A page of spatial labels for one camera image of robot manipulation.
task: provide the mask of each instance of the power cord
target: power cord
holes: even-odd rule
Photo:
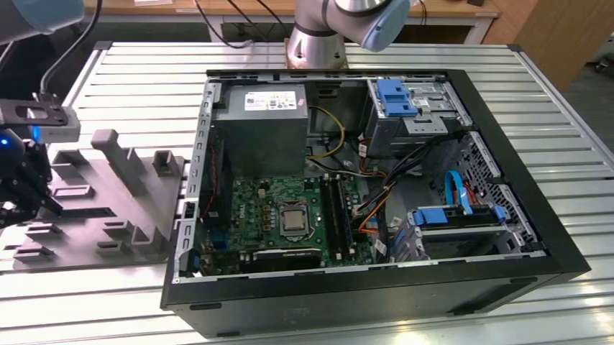
[[[284,21],[280,19],[280,17],[278,17],[278,15],[276,14],[276,12],[273,12],[272,7],[269,7],[268,4],[266,4],[262,0],[257,0],[257,1],[258,1],[258,3],[268,9],[268,11],[269,11],[269,13],[272,14],[272,16],[276,17],[276,19],[277,19],[278,22],[280,22],[280,25],[282,25],[282,29],[285,30],[286,36],[290,37],[289,29],[286,29],[285,23],[284,23]]]
[[[74,45],[70,46],[69,50],[62,54],[58,61],[51,65],[50,69],[47,70],[46,74],[41,78],[41,89],[39,89],[39,97],[43,98],[50,92],[50,80],[57,74],[58,69],[61,68],[62,64],[67,60],[69,56],[74,53],[74,51],[79,48],[79,46],[85,43],[86,39],[90,37],[94,27],[97,26],[98,19],[101,18],[101,11],[103,9],[103,0],[97,1],[97,9],[94,10],[93,20],[87,25],[87,29],[85,33],[77,39]]]
[[[226,41],[226,39],[222,37],[221,33],[212,26],[210,19],[208,18],[208,15],[205,14],[204,7],[201,7],[199,0],[193,0],[193,1],[194,1],[194,4],[197,5],[197,8],[199,9],[201,16],[202,16],[202,18],[204,18],[204,20],[205,20],[205,22],[206,22],[206,24],[208,24],[208,26],[210,28],[210,31],[214,33],[214,35],[218,37],[218,39],[222,41],[222,43],[226,44],[228,47],[234,48],[234,49],[244,49],[250,44],[254,43],[254,40],[248,40],[242,44],[234,45],[229,41]]]
[[[269,42],[269,39],[268,39],[268,36],[265,35],[265,33],[262,32],[261,28],[257,26],[257,24],[252,21],[250,17],[246,15],[246,13],[241,10],[240,6],[234,3],[233,0],[228,0],[229,1],[229,4],[234,7],[234,9],[237,9],[237,11],[240,12],[240,14],[242,15],[242,17],[248,20],[248,22],[252,24],[252,26],[254,26],[254,28],[257,29],[258,31],[258,34],[262,36],[262,40],[265,42]]]

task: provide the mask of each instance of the metal table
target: metal table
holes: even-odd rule
[[[95,50],[69,95],[89,148],[114,128],[141,157],[191,157],[206,71],[284,68],[282,44],[115,43]],[[237,340],[246,344],[601,344],[614,337],[614,157],[523,52],[505,46],[348,46],[353,68],[462,68],[521,153],[593,271],[482,315]],[[159,309],[166,266],[0,277],[0,344],[191,344],[206,340]]]

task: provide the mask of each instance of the cpu socket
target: cpu socket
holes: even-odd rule
[[[289,241],[300,241],[309,235],[309,209],[308,205],[282,206],[280,208],[282,226],[280,234]]]

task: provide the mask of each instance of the motherboard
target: motherboard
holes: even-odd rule
[[[230,228],[206,239],[202,271],[233,275],[372,264],[369,238],[352,222],[360,203],[353,177],[237,179]]]

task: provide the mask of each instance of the gray floor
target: gray floor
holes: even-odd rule
[[[585,67],[564,97],[614,151],[614,77]]]

